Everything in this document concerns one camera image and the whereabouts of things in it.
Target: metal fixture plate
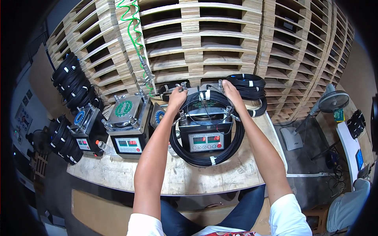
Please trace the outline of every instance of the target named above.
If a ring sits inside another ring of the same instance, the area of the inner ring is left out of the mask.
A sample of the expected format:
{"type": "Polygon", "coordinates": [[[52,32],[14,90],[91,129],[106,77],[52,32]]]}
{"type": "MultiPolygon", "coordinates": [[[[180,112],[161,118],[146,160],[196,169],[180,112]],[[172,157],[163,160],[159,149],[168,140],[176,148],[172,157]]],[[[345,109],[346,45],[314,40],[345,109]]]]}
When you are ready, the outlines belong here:
{"type": "Polygon", "coordinates": [[[138,108],[143,104],[142,97],[140,95],[135,95],[135,96],[130,96],[130,97],[125,97],[125,98],[119,98],[119,102],[116,101],[116,104],[114,105],[113,110],[110,112],[110,116],[108,119],[108,123],[110,124],[117,124],[117,123],[124,123],[124,122],[129,122],[129,116],[132,115],[135,117],[138,112],[138,108]],[[118,117],[115,114],[115,109],[117,106],[124,102],[124,101],[131,101],[133,103],[133,106],[131,107],[131,110],[125,114],[124,116],[118,117]]]}
{"type": "Polygon", "coordinates": [[[151,126],[154,127],[155,129],[158,127],[159,121],[157,120],[159,117],[156,117],[158,113],[161,113],[164,115],[165,111],[163,108],[158,103],[155,103],[153,105],[152,109],[152,115],[150,119],[151,126]]]}

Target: stacked wooden pallets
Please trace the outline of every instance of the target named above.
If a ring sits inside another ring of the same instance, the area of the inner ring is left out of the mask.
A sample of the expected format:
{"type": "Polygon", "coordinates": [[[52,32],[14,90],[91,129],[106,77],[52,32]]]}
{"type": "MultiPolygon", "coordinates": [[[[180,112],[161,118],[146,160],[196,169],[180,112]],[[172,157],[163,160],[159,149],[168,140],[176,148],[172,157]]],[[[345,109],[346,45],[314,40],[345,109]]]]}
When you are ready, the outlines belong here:
{"type": "Polygon", "coordinates": [[[48,41],[55,66],[75,52],[100,88],[114,94],[149,91],[133,39],[155,74],[156,86],[187,79],[191,86],[231,74],[266,81],[273,122],[308,114],[327,83],[337,84],[354,37],[348,18],[331,0],[83,0],[48,41]]]}

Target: white t-shirt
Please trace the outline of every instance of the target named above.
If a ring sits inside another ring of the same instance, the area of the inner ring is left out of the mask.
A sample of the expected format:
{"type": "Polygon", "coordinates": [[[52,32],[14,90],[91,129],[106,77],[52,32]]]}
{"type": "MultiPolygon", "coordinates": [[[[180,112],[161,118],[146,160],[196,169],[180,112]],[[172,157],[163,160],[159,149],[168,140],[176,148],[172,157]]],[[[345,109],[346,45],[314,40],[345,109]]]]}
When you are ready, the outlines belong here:
{"type": "MultiPolygon", "coordinates": [[[[270,208],[269,224],[272,236],[312,236],[311,229],[306,222],[306,217],[302,214],[294,194],[282,196],[275,201],[270,208]]],[[[255,235],[261,236],[252,231],[241,229],[226,228],[221,226],[207,226],[193,236],[205,236],[212,233],[214,235],[229,235],[227,233],[236,233],[238,235],[255,235]]],[[[128,236],[163,236],[161,222],[148,215],[134,213],[130,216],[128,236]]]]}

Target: wooden workbench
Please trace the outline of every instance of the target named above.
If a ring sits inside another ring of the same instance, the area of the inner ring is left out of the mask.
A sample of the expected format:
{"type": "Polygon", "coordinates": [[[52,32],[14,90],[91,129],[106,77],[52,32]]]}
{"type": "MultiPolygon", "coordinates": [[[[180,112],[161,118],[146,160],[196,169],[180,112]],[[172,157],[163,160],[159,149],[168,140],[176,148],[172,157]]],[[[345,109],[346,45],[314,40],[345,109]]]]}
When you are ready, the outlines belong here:
{"type": "MultiPolygon", "coordinates": [[[[247,108],[253,107],[251,101],[245,103],[247,108]]],[[[107,117],[109,113],[105,111],[104,115],[107,117]]],[[[253,120],[276,148],[287,169],[285,156],[268,114],[265,113],[253,120]]],[[[113,145],[110,138],[107,143],[113,145]]],[[[76,165],[68,165],[67,172],[101,186],[134,192],[134,173],[137,164],[137,160],[122,159],[119,156],[105,155],[96,159],[84,155],[76,165]]],[[[172,157],[168,153],[161,194],[167,196],[215,194],[250,188],[263,183],[245,135],[239,150],[230,159],[212,167],[197,168],[180,157],[172,157]]]]}

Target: poster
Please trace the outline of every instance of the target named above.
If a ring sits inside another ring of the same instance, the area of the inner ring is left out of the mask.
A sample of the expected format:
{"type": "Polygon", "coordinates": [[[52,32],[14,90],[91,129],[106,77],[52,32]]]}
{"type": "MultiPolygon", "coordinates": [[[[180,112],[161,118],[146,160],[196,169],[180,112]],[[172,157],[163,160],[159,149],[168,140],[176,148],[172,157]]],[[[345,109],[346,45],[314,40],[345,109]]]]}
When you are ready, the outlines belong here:
{"type": "Polygon", "coordinates": [[[21,130],[27,134],[33,119],[31,118],[30,114],[27,113],[25,106],[22,103],[17,110],[15,119],[17,120],[17,124],[21,130]]]}

